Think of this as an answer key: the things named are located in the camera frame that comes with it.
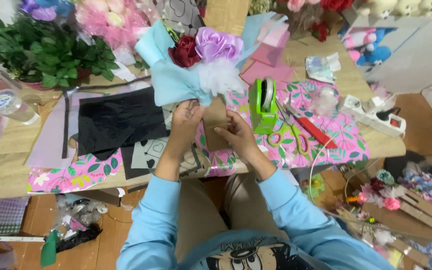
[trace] power strip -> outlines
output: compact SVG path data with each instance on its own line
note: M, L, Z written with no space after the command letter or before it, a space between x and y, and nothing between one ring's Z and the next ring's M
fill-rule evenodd
M355 96L346 95L344 99L339 102L338 111L342 114L351 116L354 119L359 119L359 122L393 137L398 137L405 133L406 120L398 115L390 114L389 120L383 121L376 116L377 111L366 113L363 110L363 105L367 108L372 107L368 106L368 102L370 101L363 103Z

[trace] scissors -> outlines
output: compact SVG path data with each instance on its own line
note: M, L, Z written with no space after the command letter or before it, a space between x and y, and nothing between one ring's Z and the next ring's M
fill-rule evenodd
M268 144L276 147L279 146L282 142L283 142L283 136L286 132L288 131L292 131L294 134L294 138L296 140L296 144L297 144L297 152L301 155L308 155L309 152L309 141L308 141L308 137L301 131L298 129L298 127L295 124L290 125L291 122L291 118L290 116L285 112L285 109L283 108L283 106L281 105L281 103L279 103L278 100L276 100L276 105L279 109L279 111L281 112L281 114L283 115L283 119L284 122L281 125L281 128L276 131L273 132L272 134L270 134L268 136ZM276 142L272 142L271 138L273 136L276 136L277 141ZM303 146L301 145L301 138L304 140L304 143L306 145L306 150L303 150Z

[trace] red artificial flower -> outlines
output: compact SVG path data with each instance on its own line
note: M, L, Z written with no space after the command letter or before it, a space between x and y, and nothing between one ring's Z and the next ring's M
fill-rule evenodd
M196 52L196 38L189 34L184 34L179 38L175 47L168 48L167 52L173 63L182 68L191 67L201 61L201 57Z
M376 177L371 178L371 187L375 192L379 192L385 187L385 182L379 180Z
M328 28L326 22L323 21L320 24L314 22L311 26L311 33L319 41L326 41L326 38L328 37Z
M325 11L343 12L351 7L354 0L321 0L321 8Z

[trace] tape dispenser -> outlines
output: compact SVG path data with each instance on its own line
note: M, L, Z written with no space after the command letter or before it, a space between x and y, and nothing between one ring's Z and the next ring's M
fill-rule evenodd
M271 77L256 79L249 90L249 111L254 134L273 133L278 120L276 82Z

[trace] cartoon print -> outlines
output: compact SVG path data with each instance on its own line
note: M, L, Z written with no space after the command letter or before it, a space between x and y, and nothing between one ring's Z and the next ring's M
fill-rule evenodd
M315 270L286 243L247 247L206 258L209 270Z

